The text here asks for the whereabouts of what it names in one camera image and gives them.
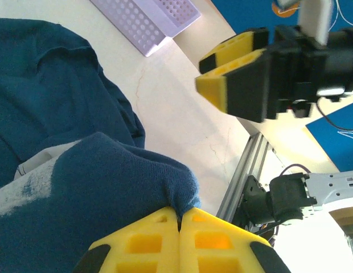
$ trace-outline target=blue panel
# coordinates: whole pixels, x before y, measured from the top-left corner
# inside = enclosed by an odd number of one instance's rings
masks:
[[[353,128],[353,104],[333,112],[328,117],[340,127]],[[338,130],[324,118],[308,124],[307,128],[338,170],[353,171],[353,132]]]
[[[278,17],[272,10],[272,0],[212,0],[232,29],[238,34],[251,27],[267,27],[271,32],[278,24],[296,25],[298,11],[288,18]],[[345,18],[353,23],[353,0],[340,0],[340,7]],[[337,7],[334,6],[333,19],[336,18]],[[348,27],[339,15],[332,31]]]

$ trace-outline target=black cable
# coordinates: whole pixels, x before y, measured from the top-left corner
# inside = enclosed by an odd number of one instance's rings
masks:
[[[306,166],[296,163],[296,164],[289,165],[288,167],[283,169],[283,171],[280,173],[279,176],[282,176],[287,170],[289,170],[292,167],[299,167],[299,168],[304,169],[306,173],[311,173],[311,171]]]
[[[324,112],[322,111],[321,107],[318,105],[318,101],[317,101],[315,104],[316,104],[317,109],[318,109],[318,111],[320,112],[320,114],[326,119],[326,121],[327,121],[330,125],[334,126],[335,128],[337,128],[337,129],[339,129],[339,130],[342,130],[342,131],[351,131],[351,132],[353,131],[353,129],[348,129],[348,128],[340,127],[340,126],[337,126],[336,124],[334,124],[333,121],[330,120],[330,119],[328,118],[328,116],[326,116],[326,115],[324,114]]]
[[[275,222],[273,224],[268,225],[266,228],[264,229],[260,229],[257,232],[255,232],[256,235],[262,235],[270,230],[272,230],[273,228],[275,228],[276,226],[280,225],[280,222]]]

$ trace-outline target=blue towel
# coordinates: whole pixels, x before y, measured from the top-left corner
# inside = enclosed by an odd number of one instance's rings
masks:
[[[44,148],[78,144],[12,181]],[[143,149],[130,103],[88,42],[0,19],[0,272],[71,272],[92,242],[172,206],[199,206],[184,165]]]

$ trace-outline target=blue poster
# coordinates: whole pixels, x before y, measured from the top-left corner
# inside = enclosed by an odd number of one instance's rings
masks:
[[[353,104],[329,114],[328,118],[340,127],[353,129]],[[338,130],[324,118],[308,124],[307,128],[340,172],[353,171],[353,131]]]
[[[267,27],[270,37],[278,24],[298,23],[299,4],[281,11],[273,0],[212,0],[235,33],[251,27]],[[331,31],[353,26],[353,0],[334,0]]]

